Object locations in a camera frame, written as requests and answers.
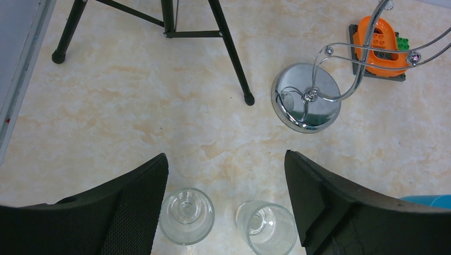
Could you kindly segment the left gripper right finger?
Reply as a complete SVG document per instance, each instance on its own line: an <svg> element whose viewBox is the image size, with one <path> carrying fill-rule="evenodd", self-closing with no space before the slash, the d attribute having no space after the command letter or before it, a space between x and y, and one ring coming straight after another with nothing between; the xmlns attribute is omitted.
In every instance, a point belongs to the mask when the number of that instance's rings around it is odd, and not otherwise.
<svg viewBox="0 0 451 255"><path fill-rule="evenodd" d="M389 197L288 150L285 176L307 254L450 254L450 210Z"/></svg>

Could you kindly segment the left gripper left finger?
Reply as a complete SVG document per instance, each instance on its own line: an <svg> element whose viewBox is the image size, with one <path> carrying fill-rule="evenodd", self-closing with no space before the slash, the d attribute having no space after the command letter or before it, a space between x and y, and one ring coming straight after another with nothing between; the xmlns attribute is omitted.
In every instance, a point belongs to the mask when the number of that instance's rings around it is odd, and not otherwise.
<svg viewBox="0 0 451 255"><path fill-rule="evenodd" d="M150 254L168 172L162 153L54 204L1 206L1 254Z"/></svg>

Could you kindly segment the orange toy block piece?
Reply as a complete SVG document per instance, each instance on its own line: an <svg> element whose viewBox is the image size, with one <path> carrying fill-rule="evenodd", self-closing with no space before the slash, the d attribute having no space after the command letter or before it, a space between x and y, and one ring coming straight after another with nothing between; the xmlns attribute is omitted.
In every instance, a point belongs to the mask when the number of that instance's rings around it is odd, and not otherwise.
<svg viewBox="0 0 451 255"><path fill-rule="evenodd" d="M400 37L392 26L380 18L374 28L370 41L373 48L369 51L366 70L385 78L399 76L407 71L406 50L410 50L409 40Z"/></svg>

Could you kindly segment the blue wine glass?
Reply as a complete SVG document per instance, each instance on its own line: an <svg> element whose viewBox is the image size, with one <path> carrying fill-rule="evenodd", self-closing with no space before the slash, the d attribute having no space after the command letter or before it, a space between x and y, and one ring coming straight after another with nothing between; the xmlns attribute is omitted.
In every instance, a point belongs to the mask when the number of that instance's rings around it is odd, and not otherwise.
<svg viewBox="0 0 451 255"><path fill-rule="evenodd" d="M444 195L413 195L400 198L403 201L421 205L450 209L450 194Z"/></svg>

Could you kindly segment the clear ribbed wine glass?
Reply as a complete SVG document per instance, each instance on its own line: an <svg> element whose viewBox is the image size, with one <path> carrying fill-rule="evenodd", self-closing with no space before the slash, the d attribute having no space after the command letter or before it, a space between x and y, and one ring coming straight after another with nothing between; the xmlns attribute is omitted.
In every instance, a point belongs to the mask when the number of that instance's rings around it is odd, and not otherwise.
<svg viewBox="0 0 451 255"><path fill-rule="evenodd" d="M163 200L158 225L163 235L177 245L193 245L205 239L215 221L208 195L197 188L184 188Z"/></svg>
<svg viewBox="0 0 451 255"><path fill-rule="evenodd" d="M242 203L236 210L235 225L255 254L290 254L297 240L292 213L267 201Z"/></svg>

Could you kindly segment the chrome wine glass rack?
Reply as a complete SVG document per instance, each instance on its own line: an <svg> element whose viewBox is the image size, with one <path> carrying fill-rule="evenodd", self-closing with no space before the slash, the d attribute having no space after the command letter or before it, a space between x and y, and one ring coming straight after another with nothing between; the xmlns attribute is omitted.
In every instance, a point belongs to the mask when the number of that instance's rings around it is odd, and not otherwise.
<svg viewBox="0 0 451 255"><path fill-rule="evenodd" d="M280 1L277 33L297 39L307 64L286 68L279 77L283 103L278 112L297 131L314 133L338 117L341 103L359 96L370 130L398 128L401 133L450 135L450 53L418 65L406 84L367 79L361 66L351 74L344 52L345 26L370 16L379 1Z"/></svg>

